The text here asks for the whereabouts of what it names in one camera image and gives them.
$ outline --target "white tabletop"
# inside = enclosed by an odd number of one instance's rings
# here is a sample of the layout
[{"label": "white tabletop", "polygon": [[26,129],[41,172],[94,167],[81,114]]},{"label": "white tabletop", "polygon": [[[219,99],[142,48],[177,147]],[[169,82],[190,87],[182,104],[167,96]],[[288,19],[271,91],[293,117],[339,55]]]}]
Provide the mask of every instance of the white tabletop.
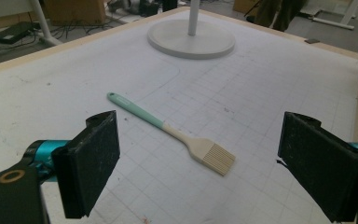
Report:
[{"label": "white tabletop", "polygon": [[[284,111],[322,122],[345,141],[358,120],[358,59],[210,13],[199,20],[235,35],[228,56],[192,61],[146,39],[134,23],[0,64],[0,171],[38,139],[72,139],[85,119],[116,110],[121,158],[89,218],[64,218],[56,183],[43,184],[52,223],[329,223],[277,164]],[[237,159],[225,177],[183,144],[106,99],[122,94],[173,127],[213,139]]]}]

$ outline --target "trousers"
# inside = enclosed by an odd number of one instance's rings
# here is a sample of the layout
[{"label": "trousers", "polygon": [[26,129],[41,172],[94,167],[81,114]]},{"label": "trousers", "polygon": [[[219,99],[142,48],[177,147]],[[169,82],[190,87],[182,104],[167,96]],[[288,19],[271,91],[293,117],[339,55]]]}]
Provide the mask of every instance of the trousers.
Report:
[{"label": "trousers", "polygon": [[272,29],[284,32],[307,0],[262,0],[255,16],[255,24],[270,27],[279,10]]}]

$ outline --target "shoe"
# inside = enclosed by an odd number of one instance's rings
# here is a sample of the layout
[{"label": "shoe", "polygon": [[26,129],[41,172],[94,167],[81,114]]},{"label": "shoe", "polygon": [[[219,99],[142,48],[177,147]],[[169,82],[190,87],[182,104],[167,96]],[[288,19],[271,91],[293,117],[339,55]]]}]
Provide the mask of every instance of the shoe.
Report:
[{"label": "shoe", "polygon": [[255,16],[247,16],[245,20],[250,23],[255,23]]}]

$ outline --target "cardboard box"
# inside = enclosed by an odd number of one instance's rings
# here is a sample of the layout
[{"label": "cardboard box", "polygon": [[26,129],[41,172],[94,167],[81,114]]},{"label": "cardboard box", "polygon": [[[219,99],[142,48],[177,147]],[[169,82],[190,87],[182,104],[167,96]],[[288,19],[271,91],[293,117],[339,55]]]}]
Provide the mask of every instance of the cardboard box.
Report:
[{"label": "cardboard box", "polygon": [[104,24],[103,0],[45,0],[45,5],[56,26]]},{"label": "cardboard box", "polygon": [[[241,12],[245,14],[248,12],[255,4],[257,4],[259,0],[235,0],[234,7],[232,8],[234,11]],[[255,16],[257,14],[258,7],[252,9],[249,12],[248,16]]]}]

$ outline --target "green brush handle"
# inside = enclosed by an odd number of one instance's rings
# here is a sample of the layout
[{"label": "green brush handle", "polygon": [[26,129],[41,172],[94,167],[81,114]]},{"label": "green brush handle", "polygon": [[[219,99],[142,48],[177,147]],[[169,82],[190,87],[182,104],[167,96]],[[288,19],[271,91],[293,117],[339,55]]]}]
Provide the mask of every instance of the green brush handle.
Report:
[{"label": "green brush handle", "polygon": [[133,115],[146,120],[147,122],[153,124],[154,126],[162,129],[163,122],[159,119],[156,119],[153,115],[144,111],[141,107],[124,98],[123,96],[109,92],[107,93],[107,98],[115,103],[115,105],[120,106],[121,108],[131,112]]}]

